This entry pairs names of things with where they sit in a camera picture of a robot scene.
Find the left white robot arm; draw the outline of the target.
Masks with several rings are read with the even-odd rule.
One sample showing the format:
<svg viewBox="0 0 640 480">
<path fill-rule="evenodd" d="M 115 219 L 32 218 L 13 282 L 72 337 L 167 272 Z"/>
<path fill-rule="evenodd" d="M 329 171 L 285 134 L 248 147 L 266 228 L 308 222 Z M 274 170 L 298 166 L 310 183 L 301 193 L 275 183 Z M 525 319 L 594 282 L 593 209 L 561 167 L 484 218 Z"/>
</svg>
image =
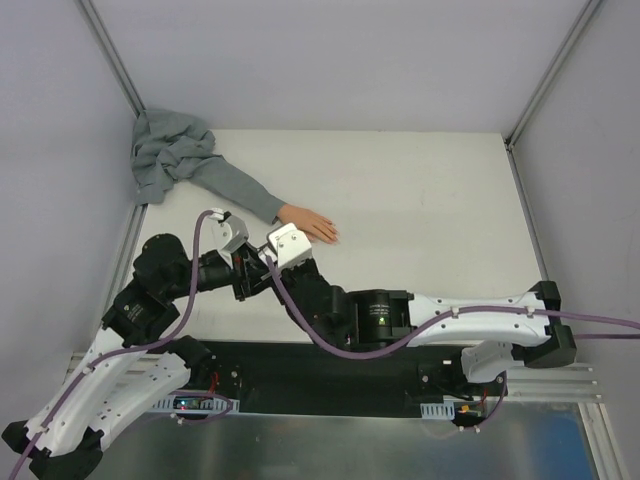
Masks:
<svg viewBox="0 0 640 480">
<path fill-rule="evenodd" d="M 272 244 L 225 240 L 217 250 L 189 257 L 172 234 L 150 238 L 134 261 L 133 278 L 116 296 L 93 343 L 61 390 L 29 420 L 10 423 L 4 442 L 39 479 L 85 479 L 113 441 L 171 394 L 186 398 L 184 416 L 205 400 L 226 414 L 238 380 L 201 341 L 179 336 L 196 294 L 230 286 L 246 299 L 264 291 Z"/>
</svg>

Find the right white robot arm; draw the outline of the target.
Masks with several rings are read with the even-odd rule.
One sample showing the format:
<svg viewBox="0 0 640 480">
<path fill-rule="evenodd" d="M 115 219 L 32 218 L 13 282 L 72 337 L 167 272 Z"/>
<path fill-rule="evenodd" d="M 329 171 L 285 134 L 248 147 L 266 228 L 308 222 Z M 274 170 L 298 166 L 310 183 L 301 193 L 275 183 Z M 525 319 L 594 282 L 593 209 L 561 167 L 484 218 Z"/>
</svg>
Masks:
<svg viewBox="0 0 640 480">
<path fill-rule="evenodd" d="M 552 282 L 475 304 L 406 290 L 346 291 L 326 281 L 312 259 L 290 269 L 273 261 L 267 265 L 274 293 L 291 319 L 339 358 L 369 361 L 460 343 L 450 382 L 469 395 L 513 367 L 561 368 L 577 357 L 573 332 L 554 311 Z"/>
</svg>

